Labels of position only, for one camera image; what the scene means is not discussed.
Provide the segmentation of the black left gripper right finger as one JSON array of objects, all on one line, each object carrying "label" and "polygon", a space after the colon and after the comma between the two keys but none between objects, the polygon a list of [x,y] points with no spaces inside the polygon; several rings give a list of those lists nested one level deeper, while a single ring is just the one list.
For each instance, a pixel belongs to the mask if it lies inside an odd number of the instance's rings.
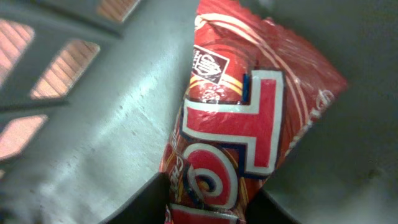
[{"label": "black left gripper right finger", "polygon": [[267,193],[264,187],[248,203],[245,217],[247,224],[300,224]]}]

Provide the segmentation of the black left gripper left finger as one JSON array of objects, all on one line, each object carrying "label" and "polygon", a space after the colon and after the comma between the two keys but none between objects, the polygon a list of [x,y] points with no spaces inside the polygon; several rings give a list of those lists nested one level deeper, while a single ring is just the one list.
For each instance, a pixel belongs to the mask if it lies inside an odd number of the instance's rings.
[{"label": "black left gripper left finger", "polygon": [[156,173],[119,209],[100,223],[163,224],[169,200],[170,181],[163,172]]}]

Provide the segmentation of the red Top chocolate bar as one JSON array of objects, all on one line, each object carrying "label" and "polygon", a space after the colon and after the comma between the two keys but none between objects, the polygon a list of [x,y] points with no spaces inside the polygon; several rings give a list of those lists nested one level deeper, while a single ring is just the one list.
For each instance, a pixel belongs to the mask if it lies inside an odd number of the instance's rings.
[{"label": "red Top chocolate bar", "polygon": [[269,176],[347,82],[307,40],[237,1],[202,0],[190,82],[160,163],[167,223],[245,223]]}]

